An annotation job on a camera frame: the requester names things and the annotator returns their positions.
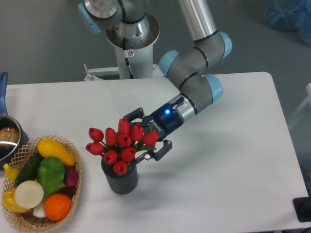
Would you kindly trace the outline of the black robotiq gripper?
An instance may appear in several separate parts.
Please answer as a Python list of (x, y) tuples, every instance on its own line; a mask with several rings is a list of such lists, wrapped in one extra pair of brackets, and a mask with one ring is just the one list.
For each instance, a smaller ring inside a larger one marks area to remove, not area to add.
[[(142, 127), (146, 133), (149, 126), (152, 126), (152, 130), (155, 130), (159, 134), (158, 141), (162, 141), (169, 134), (174, 132), (183, 124), (181, 116), (173, 109), (170, 103), (165, 103), (160, 108), (155, 110), (148, 116), (144, 117), (143, 108), (137, 108), (134, 111), (126, 114), (123, 118), (127, 119), (131, 126), (139, 124), (136, 119), (142, 119)], [(163, 140), (163, 146), (158, 151), (148, 150), (143, 152), (139, 157), (136, 158), (136, 162), (142, 162), (143, 160), (154, 159), (159, 161), (162, 159), (171, 149), (173, 148), (173, 143), (170, 140)]]

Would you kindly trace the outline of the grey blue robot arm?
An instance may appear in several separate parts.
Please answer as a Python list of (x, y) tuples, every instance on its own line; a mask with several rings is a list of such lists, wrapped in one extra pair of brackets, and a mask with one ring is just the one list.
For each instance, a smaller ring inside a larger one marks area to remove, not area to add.
[[(181, 0), (178, 4), (195, 45), (185, 54), (167, 52), (158, 64), (179, 94), (149, 116), (140, 108), (127, 115), (131, 124), (140, 118), (144, 129), (152, 126), (163, 142), (160, 150), (146, 150), (137, 162), (160, 160), (172, 148), (166, 137), (223, 94), (221, 82), (204, 72), (231, 52), (232, 42), (227, 34), (217, 30), (205, 0)], [(143, 1), (83, 0), (78, 11), (94, 33), (105, 32), (114, 46), (121, 79), (151, 77), (153, 45), (159, 36), (159, 25), (145, 11)]]

